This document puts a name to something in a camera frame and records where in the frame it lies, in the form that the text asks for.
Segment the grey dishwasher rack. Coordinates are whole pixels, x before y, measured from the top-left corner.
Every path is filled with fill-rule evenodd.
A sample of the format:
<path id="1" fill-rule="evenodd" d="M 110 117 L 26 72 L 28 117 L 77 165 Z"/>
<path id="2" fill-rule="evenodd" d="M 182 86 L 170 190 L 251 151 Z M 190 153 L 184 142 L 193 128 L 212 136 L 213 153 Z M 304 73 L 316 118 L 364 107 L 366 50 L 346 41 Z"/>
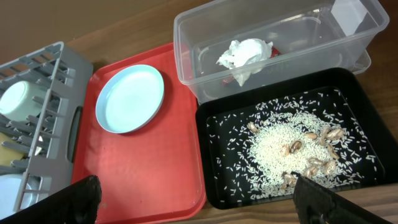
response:
<path id="1" fill-rule="evenodd" d="M 1 133 L 29 148 L 27 159 L 1 166 L 1 176 L 22 174 L 13 213 L 24 194 L 37 194 L 36 203 L 68 187 L 72 180 L 80 118 L 93 64 L 63 42 L 56 42 L 1 65 L 1 96 L 13 84 L 28 81 L 47 90 L 39 115 L 27 123 L 1 114 Z"/>

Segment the white napkin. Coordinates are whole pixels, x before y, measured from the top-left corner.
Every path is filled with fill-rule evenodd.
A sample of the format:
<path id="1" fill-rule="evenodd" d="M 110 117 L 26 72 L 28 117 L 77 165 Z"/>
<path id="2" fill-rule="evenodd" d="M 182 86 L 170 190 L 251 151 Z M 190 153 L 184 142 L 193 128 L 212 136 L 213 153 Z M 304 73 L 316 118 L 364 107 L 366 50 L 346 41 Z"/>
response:
<path id="1" fill-rule="evenodd" d="M 229 49 L 216 61 L 230 70 L 261 62 L 272 57 L 273 42 L 261 39 L 232 40 Z"/>

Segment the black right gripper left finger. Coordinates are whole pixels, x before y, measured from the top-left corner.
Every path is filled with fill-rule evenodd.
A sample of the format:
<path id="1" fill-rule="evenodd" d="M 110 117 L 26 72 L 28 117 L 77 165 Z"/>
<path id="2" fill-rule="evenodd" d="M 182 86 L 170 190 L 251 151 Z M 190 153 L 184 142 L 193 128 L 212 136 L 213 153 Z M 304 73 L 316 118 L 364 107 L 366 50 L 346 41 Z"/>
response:
<path id="1" fill-rule="evenodd" d="M 94 224 L 100 203 L 100 180 L 89 175 L 1 220 L 1 224 Z"/>

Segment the mint green bowl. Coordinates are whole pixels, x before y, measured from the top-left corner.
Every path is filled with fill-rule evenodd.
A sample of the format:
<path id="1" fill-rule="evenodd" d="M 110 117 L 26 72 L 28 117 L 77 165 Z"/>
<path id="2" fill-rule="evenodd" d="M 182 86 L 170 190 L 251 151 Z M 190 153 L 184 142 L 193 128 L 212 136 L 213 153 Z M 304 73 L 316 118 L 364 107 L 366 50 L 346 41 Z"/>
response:
<path id="1" fill-rule="evenodd" d="M 33 100 L 34 96 L 44 99 L 47 90 L 38 84 L 19 81 L 11 85 L 1 97 L 1 114 L 7 119 L 27 123 L 27 117 L 37 116 L 42 104 Z"/>

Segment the rice and food scraps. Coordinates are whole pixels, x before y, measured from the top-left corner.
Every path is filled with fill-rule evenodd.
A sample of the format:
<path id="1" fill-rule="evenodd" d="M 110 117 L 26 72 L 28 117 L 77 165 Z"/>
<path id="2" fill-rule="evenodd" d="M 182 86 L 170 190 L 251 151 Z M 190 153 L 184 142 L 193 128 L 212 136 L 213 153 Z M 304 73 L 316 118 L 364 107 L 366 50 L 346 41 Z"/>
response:
<path id="1" fill-rule="evenodd" d="M 300 176 L 332 189 L 376 183 L 381 166 L 347 99 L 324 87 L 207 117 L 221 203 L 291 195 Z"/>

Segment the black tray bin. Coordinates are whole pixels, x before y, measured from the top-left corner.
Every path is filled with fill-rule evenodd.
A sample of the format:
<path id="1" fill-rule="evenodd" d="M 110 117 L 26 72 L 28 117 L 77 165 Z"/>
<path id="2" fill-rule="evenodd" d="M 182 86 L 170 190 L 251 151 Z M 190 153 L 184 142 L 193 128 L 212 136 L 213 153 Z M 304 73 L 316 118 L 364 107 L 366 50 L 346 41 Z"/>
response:
<path id="1" fill-rule="evenodd" d="M 330 68 L 202 104 L 205 188 L 218 209 L 292 198 L 283 174 L 335 160 L 313 180 L 334 191 L 397 182 L 397 141 L 356 77 Z"/>

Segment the light blue plate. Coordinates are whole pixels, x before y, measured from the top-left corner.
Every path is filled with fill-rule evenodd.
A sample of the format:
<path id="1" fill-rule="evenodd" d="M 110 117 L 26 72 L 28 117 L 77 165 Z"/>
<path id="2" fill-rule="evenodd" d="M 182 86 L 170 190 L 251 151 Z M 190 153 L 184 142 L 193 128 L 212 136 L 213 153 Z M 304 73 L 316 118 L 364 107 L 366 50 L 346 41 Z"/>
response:
<path id="1" fill-rule="evenodd" d="M 165 96 L 161 73 L 150 65 L 133 65 L 116 73 L 96 101 L 98 124 L 124 134 L 145 126 L 157 114 Z"/>

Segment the red plastic tray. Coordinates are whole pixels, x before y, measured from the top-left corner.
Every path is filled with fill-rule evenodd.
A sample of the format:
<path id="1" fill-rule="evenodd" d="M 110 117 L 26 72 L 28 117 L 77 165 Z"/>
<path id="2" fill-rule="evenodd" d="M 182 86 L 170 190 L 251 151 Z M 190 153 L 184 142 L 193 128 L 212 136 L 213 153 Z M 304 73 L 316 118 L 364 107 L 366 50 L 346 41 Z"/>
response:
<path id="1" fill-rule="evenodd" d="M 95 116 L 105 83 L 131 65 L 158 69 L 165 82 L 160 111 L 143 128 L 113 134 Z M 158 223 L 193 217 L 206 193 L 195 122 L 197 103 L 180 83 L 172 44 L 148 50 L 97 70 L 90 78 L 80 122 L 72 180 L 99 178 L 98 223 Z"/>

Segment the clear plastic bin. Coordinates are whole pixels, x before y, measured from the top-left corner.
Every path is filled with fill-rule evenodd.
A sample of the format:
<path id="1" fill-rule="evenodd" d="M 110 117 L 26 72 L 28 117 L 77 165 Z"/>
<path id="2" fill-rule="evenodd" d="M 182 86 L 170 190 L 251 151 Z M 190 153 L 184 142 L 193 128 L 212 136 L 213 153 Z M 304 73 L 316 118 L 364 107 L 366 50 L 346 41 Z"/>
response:
<path id="1" fill-rule="evenodd" d="M 206 103 L 328 68 L 363 72 L 360 58 L 388 23 L 377 0 L 212 1 L 174 20 L 178 79 Z M 218 63 L 247 39 L 276 54 L 242 67 Z"/>

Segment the yellow plastic cup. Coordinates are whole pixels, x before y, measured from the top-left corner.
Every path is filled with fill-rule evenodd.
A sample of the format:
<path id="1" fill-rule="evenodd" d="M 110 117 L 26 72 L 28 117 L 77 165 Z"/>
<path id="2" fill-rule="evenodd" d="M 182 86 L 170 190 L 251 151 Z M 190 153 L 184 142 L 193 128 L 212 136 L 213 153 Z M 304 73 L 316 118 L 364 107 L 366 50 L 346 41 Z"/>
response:
<path id="1" fill-rule="evenodd" d="M 27 159 L 29 148 L 1 133 L 1 165 L 10 166 L 13 160 Z"/>

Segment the light blue bowl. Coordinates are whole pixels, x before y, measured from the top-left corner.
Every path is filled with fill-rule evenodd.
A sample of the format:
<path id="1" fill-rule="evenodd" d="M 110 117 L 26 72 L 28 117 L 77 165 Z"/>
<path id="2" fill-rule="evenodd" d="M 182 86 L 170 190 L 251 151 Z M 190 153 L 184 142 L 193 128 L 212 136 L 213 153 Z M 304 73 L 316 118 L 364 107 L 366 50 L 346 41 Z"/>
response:
<path id="1" fill-rule="evenodd" d="M 20 184 L 22 174 L 6 174 L 1 176 L 1 213 L 13 213 L 14 204 Z M 23 196 L 21 209 L 25 209 L 36 203 L 37 194 L 26 193 Z"/>

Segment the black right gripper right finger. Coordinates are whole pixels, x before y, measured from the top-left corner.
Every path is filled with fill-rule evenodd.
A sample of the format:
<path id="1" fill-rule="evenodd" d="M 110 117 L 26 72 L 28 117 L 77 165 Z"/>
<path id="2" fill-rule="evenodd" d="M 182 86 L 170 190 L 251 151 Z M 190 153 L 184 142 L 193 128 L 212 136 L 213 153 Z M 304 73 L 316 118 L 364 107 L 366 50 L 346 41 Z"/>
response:
<path id="1" fill-rule="evenodd" d="M 300 224 L 391 224 L 306 177 L 299 177 L 293 201 Z"/>

